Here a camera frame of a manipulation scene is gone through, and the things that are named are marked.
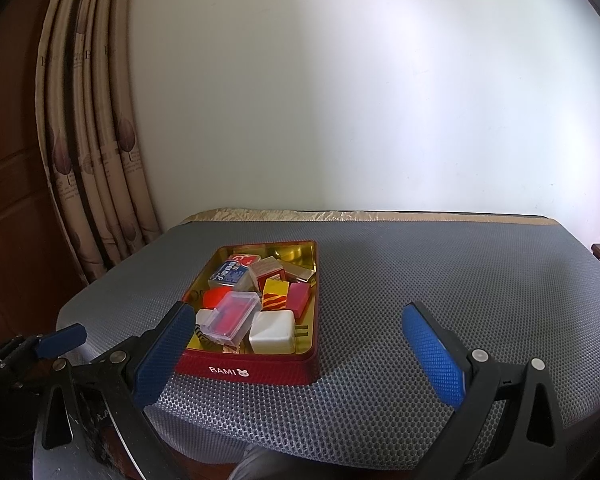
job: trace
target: red tin box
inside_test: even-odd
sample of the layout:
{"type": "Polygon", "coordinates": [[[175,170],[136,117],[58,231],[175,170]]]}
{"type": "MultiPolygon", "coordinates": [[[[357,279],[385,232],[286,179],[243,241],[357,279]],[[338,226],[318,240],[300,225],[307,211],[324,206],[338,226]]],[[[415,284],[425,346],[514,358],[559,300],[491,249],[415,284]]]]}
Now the red tin box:
{"type": "Polygon", "coordinates": [[[232,254],[275,256],[280,260],[313,269],[311,294],[301,319],[296,321],[294,354],[258,355],[247,345],[245,353],[222,352],[222,347],[194,335],[182,354],[176,371],[181,374],[261,384],[311,384],[320,374],[318,367],[318,254],[314,241],[278,242],[220,247],[193,281],[182,301],[197,312],[209,289],[207,280],[232,254]]]}

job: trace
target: wooden door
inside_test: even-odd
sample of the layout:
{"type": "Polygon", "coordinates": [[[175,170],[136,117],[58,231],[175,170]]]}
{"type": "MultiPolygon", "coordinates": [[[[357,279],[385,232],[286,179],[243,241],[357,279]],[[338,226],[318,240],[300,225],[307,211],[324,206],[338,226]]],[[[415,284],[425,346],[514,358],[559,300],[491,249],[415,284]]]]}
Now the wooden door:
{"type": "Polygon", "coordinates": [[[0,15],[0,343],[53,330],[82,288],[38,149],[34,79],[48,1],[11,0],[0,15]]]}

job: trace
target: beige fabric edge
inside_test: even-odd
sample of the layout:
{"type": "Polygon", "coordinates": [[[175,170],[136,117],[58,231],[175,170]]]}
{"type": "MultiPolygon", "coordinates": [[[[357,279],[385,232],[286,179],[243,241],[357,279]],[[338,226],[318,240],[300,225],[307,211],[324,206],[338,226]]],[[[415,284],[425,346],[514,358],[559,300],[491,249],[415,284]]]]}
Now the beige fabric edge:
{"type": "Polygon", "coordinates": [[[401,213],[397,211],[292,211],[221,207],[191,215],[188,222],[332,222],[332,221],[437,221],[487,222],[498,224],[560,225],[551,218],[462,213],[401,213]]]}

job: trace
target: gray mesh fabric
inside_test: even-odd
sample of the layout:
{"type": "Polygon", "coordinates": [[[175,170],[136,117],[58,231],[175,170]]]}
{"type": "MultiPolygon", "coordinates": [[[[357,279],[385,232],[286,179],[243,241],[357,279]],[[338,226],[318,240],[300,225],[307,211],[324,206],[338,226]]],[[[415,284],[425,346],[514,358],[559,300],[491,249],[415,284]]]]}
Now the gray mesh fabric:
{"type": "MultiPolygon", "coordinates": [[[[412,468],[451,414],[400,332],[421,300],[468,348],[547,363],[566,426],[600,408],[600,263],[561,226],[481,222],[192,222],[173,228],[62,309],[93,358],[154,327],[222,245],[318,242],[320,373],[310,386],[176,375],[149,411],[199,456],[195,428],[320,460],[412,468]],[[189,422],[195,426],[183,424],[189,422]]],[[[492,410],[475,453],[486,449],[492,410]]]]}

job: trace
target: metal bolt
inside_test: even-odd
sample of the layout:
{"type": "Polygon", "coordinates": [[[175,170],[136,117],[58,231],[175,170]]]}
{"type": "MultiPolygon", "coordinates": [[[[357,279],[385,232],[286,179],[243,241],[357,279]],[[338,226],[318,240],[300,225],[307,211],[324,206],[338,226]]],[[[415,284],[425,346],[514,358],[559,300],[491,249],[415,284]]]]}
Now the metal bolt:
{"type": "Polygon", "coordinates": [[[473,352],[471,352],[471,357],[473,357],[479,363],[483,363],[489,359],[489,354],[487,354],[487,352],[481,348],[476,348],[473,352]]]}
{"type": "Polygon", "coordinates": [[[52,365],[52,368],[56,371],[59,372],[60,370],[62,370],[64,367],[66,366],[66,359],[56,359],[52,365]]]}
{"type": "Polygon", "coordinates": [[[109,356],[109,361],[111,361],[115,365],[117,365],[118,363],[121,363],[125,359],[126,359],[126,353],[123,352],[122,350],[116,350],[115,352],[113,352],[113,354],[111,354],[109,356]]]}
{"type": "Polygon", "coordinates": [[[542,361],[542,359],[539,359],[537,357],[534,357],[533,359],[531,359],[531,365],[536,370],[544,370],[544,361],[542,361]]]}

